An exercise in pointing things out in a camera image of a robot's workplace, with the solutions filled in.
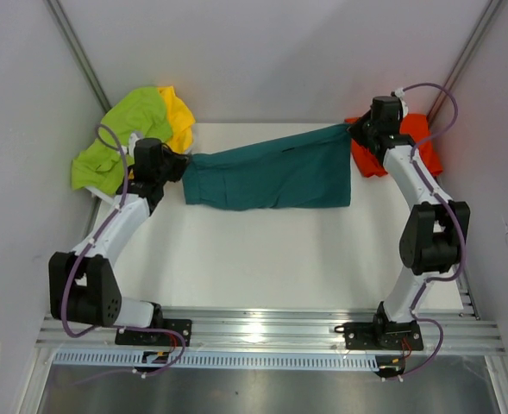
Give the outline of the teal shorts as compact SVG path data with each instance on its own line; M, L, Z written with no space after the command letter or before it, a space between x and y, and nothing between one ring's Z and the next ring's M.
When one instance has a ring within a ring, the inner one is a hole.
M350 157L346 123L195 154L182 178L185 201L230 211L348 207Z

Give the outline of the aluminium frame post right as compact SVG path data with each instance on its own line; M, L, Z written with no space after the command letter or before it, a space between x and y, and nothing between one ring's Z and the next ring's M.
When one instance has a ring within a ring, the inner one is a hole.
M450 92L454 91L506 4L507 1L505 0L489 0L485 2L483 10L478 15L467 38L463 41L453 65L449 68L447 76L441 82L442 87Z

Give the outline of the lime green shorts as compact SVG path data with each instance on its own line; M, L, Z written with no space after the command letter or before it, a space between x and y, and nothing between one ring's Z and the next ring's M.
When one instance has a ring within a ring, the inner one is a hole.
M73 159L71 186L92 186L112 195L123 181L123 163L117 146L126 147L133 132L167 142L173 137L175 94L172 87L154 86L132 90L100 123L100 138Z

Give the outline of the yellow shorts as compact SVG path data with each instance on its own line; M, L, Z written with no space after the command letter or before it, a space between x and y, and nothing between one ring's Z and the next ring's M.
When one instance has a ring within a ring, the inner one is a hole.
M196 123L194 115L180 99L173 86L158 87L160 98L166 106L166 119L172 130L166 144L173 152L189 154L194 143L192 127Z

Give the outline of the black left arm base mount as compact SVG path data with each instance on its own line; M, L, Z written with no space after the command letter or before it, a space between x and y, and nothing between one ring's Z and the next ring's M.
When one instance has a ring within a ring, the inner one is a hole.
M166 318L159 304L154 304L151 323L146 328L125 329L117 333L115 344L119 346L154 346L179 348L182 342L190 345L192 320Z

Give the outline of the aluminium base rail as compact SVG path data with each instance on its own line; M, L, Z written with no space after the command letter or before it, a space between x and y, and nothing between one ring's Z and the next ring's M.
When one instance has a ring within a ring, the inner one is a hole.
M373 313L175 307L164 309L163 314L168 319L192 321L191 351L329 354L344 346L335 326L369 322ZM470 314L437 314L431 318L443 328L441 355L506 354L495 322Z

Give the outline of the aluminium frame post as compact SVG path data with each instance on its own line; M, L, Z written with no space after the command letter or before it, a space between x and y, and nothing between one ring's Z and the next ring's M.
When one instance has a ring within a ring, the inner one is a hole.
M111 109L110 101L101 85L99 77L93 68L87 52L72 25L69 15L60 0L45 0L44 4L50 13L53 22L68 47L78 69L83 75L91 92L104 113Z
M453 65L449 68L447 76L441 82L442 87L450 92L454 91L506 4L507 1L505 0L489 0L485 2L483 10L478 15L467 38L463 41Z

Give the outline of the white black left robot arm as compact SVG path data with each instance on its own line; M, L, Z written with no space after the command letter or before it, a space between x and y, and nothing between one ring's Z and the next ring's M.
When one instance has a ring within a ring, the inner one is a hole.
M182 179L191 162L154 138L142 138L132 149L132 165L124 167L123 180L107 217L70 252L56 252L48 262L50 311L73 338L71 323L87 330L97 327L133 329L147 345L165 334L159 304L125 298L113 266L136 230L146 222L164 197L169 182Z

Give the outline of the aluminium frame post left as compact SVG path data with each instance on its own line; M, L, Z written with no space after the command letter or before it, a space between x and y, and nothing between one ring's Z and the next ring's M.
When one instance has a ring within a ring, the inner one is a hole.
M91 92L104 113L111 109L110 101L101 85L99 77L93 68L87 52L72 25L69 15L60 0L45 0L44 4L50 13L53 22L68 47L78 69L83 75Z

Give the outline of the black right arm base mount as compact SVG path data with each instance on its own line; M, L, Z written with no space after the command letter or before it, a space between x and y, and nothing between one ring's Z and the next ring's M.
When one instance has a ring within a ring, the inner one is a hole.
M386 314L384 302L380 302L371 322L348 322L334 327L334 332L344 337L348 350L401 351L423 350L420 327L413 317L406 322L392 321Z

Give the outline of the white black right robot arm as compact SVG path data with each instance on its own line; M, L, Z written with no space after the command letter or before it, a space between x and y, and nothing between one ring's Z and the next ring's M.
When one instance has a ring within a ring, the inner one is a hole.
M377 96L369 111L348 128L354 142L393 178L410 208L398 245L403 267L381 304L386 318L371 328L373 341L382 348L401 340L399 323L416 319L418 306L432 285L460 277L467 255L470 209L439 186L411 136L400 132L405 110L402 98Z

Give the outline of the white perforated plastic basket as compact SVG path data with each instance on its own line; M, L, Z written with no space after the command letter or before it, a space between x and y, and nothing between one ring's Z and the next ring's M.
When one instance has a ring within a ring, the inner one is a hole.
M93 196L98 198L99 200L107 203L107 204L113 204L114 198L105 194L104 192L98 190L98 188L94 186L86 186L85 189Z

